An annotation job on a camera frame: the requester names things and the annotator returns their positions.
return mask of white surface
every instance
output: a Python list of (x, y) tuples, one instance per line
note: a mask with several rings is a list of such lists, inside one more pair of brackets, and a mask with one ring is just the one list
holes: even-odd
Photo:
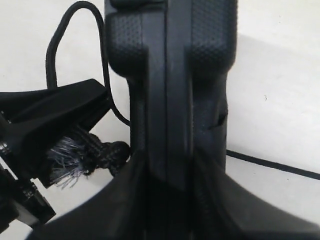
[[(44, 89), (45, 54), (61, 16), (74, 0), (0, 0), (2, 92)], [(92, 0), (103, 11), (103, 0)], [(320, 173), (320, 1), (240, 0), (236, 63), (228, 78), (228, 147)], [(102, 82), (98, 31), (81, 10), (57, 53), (60, 85)], [(126, 82), (111, 74), (120, 111), (129, 116)], [(110, 113), (94, 129), (104, 141), (129, 141), (129, 129)], [(227, 173), (262, 199), (320, 224), (320, 181), (245, 163)], [(98, 171), (72, 189), (40, 190), (59, 215), (80, 205), (110, 180)], [(0, 240), (22, 240), (29, 229), (14, 222)]]

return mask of black cable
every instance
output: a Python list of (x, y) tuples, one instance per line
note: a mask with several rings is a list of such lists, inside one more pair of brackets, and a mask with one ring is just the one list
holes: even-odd
[[(130, 121), (126, 119), (117, 109), (117, 106), (114, 102), (112, 91), (111, 91), (111, 86), (110, 86), (110, 74), (109, 74), (109, 69), (108, 69), (108, 55), (107, 55), (107, 48), (106, 48), (106, 41), (105, 41), (105, 24), (103, 17), (98, 10), (98, 8), (92, 4), (91, 2), (88, 1), (78, 1), (74, 3), (69, 9), (65, 12), (63, 15), (50, 43), (46, 52), (46, 59), (45, 59), (45, 69), (46, 69), (46, 82), (47, 82), (47, 87), (48, 89), (52, 88), (57, 88), (57, 72), (56, 72), (56, 54), (57, 54), (57, 49), (59, 46), (59, 43), (69, 25), (69, 22), (72, 18), (72, 16), (75, 14), (76, 11), (80, 9), (88, 9), (90, 10), (96, 20), (98, 31), (99, 31), (99, 39), (100, 39), (100, 52), (101, 52), (101, 60), (102, 60), (102, 70), (103, 70), (103, 80), (104, 80), (104, 86), (107, 90), (108, 96), (109, 96), (109, 101), (111, 105), (111, 109), (115, 116), (124, 124), (127, 126), (130, 126)], [(227, 155), (240, 159), (249, 163), (261, 165), (264, 167), (272, 168), (272, 169), (277, 169), (280, 171), (288, 172), (288, 173), (293, 173), (296, 175), (301, 175), (307, 178), (312, 178), (316, 180), (320, 180), (320, 174), (312, 172), (312, 171), (307, 171), (299, 168), (295, 168), (292, 166), (272, 162), (272, 161), (267, 161), (263, 160), (260, 158), (256, 158), (253, 156), (248, 156), (242, 153), (234, 152), (231, 150), (227, 150)]]
[(69, 22), (72, 16), (76, 11), (80, 9), (88, 9), (91, 11), (95, 17), (98, 31), (99, 31), (99, 39), (100, 39), (100, 52), (101, 52), (101, 60), (102, 60), (102, 70), (103, 70), (103, 80), (104, 86), (107, 90), (110, 106), (114, 113), (114, 115), (125, 125), (130, 126), (130, 121), (126, 119), (118, 110), (115, 101), (112, 96), (111, 86), (110, 86), (110, 74), (108, 69), (108, 56), (107, 56), (107, 48), (105, 47), (105, 24), (103, 17), (98, 10), (98, 8), (88, 1), (78, 1), (74, 3), (72, 6), (68, 8), (68, 10), (63, 15), (46, 52), (45, 57), (45, 69), (46, 69), (46, 84), (48, 89), (57, 88), (57, 72), (56, 72), (56, 54), (59, 43), (64, 36), (66, 29), (69, 25)]
[(303, 170), (303, 169), (296, 168), (293, 166), (288, 166), (288, 165), (284, 165), (284, 164), (277, 163), (277, 162), (267, 161), (264, 159), (260, 159), (260, 158), (253, 157), (253, 156), (248, 156), (248, 155), (238, 153), (235, 151), (231, 151), (231, 150), (227, 150), (226, 155), (231, 158), (243, 160), (243, 161), (257, 164), (257, 165), (261, 165), (261, 166), (264, 166), (267, 168), (277, 169), (277, 170), (284, 171), (287, 173), (292, 173), (292, 174), (300, 175), (303, 177), (320, 180), (320, 174), (313, 172), (313, 171), (307, 171), (307, 170)]

